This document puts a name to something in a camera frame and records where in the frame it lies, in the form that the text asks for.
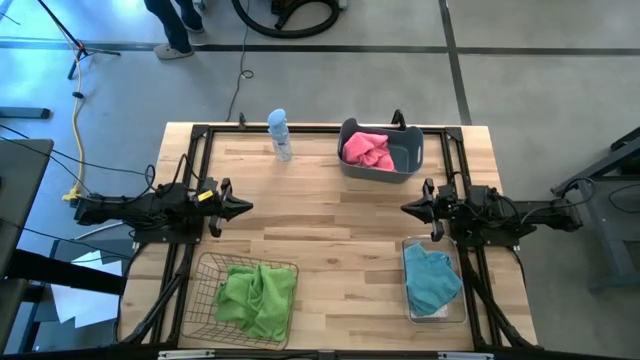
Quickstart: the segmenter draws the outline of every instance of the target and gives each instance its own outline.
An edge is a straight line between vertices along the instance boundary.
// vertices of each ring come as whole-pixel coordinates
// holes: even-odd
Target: blue towel
[[[462,281],[445,253],[427,253],[421,244],[404,249],[407,293],[411,311],[431,315],[456,297]]]

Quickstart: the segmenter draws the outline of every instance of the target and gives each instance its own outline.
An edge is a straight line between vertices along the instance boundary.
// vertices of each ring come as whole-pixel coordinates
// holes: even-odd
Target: concrete floor
[[[228,1],[208,0],[207,34],[194,43],[239,44],[244,26]],[[60,39],[35,1],[10,2],[0,21],[0,41]],[[142,0],[49,0],[72,32],[98,42],[164,41]],[[265,0],[252,14],[269,19]],[[282,42],[250,32],[249,44],[444,46],[438,0],[350,0],[339,23],[314,38]],[[458,46],[545,48],[640,47],[635,0],[450,0]],[[292,27],[326,13],[309,5]],[[80,131],[87,159],[122,168],[155,163],[168,121],[219,121],[226,117],[237,76],[237,52],[198,52],[160,63],[150,51],[122,57],[92,56],[83,64]],[[53,110],[42,120],[1,120],[31,137],[47,137],[56,149],[76,154],[70,126],[68,51],[0,50],[0,94],[10,106]],[[640,57],[460,56],[475,125],[493,139],[504,193],[514,199],[549,199],[548,188],[606,154],[609,144],[638,126]],[[460,124],[446,54],[250,52],[232,119],[264,121],[274,108],[290,121],[341,122],[349,117],[386,123],[403,109],[415,124]],[[77,236],[73,211],[60,197],[72,178],[51,164],[27,226],[58,236]],[[144,181],[127,174],[88,169],[92,191],[133,194]],[[51,242],[25,233],[20,246],[48,254]],[[586,282],[606,274],[590,224],[573,234],[540,229],[526,237],[521,257],[541,345],[552,350],[640,357],[640,291],[592,295]]]

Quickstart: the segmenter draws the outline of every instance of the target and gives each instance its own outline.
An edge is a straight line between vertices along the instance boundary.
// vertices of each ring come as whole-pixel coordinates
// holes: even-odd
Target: pink towel
[[[395,171],[391,153],[387,147],[387,135],[357,132],[344,144],[342,160],[347,164]]]

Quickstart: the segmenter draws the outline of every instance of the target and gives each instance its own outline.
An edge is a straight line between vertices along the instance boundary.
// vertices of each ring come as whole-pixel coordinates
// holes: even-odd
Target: yellow cable
[[[76,69],[78,70],[78,85],[76,86],[76,92],[81,93],[81,90],[82,90],[82,69],[80,68],[80,59],[78,59],[78,56],[76,55],[76,49],[74,48],[74,45],[71,43],[71,40],[67,37],[67,34],[64,32],[64,30],[62,30],[60,25],[58,25],[57,23],[56,23],[56,26],[60,30],[60,33],[64,37],[65,41],[67,42],[67,45],[69,45],[69,49],[71,49],[71,53],[73,54],[73,60],[76,62]],[[76,144],[78,145],[78,153],[80,155],[79,156],[80,163],[78,163],[78,179],[80,179],[80,181],[82,181],[82,178],[84,176],[84,164],[83,164],[83,162],[84,162],[84,147],[82,146],[82,140],[80,139],[80,132],[78,131],[79,103],[80,103],[80,99],[78,99],[77,97],[74,97],[73,113],[71,115],[71,127],[73,128],[73,135],[76,138]],[[62,200],[64,200],[64,201],[75,200],[78,197],[78,195],[80,195],[81,191],[82,190],[80,188],[80,183],[78,181],[76,181],[73,184],[73,187],[71,188],[71,190],[69,190],[69,193],[62,197]]]

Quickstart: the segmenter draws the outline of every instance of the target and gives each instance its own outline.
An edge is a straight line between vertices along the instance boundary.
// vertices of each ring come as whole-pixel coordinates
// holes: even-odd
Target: yellow label
[[[207,200],[208,198],[213,196],[213,191],[208,190],[206,192],[203,192],[202,194],[198,195],[198,201],[202,202]]]

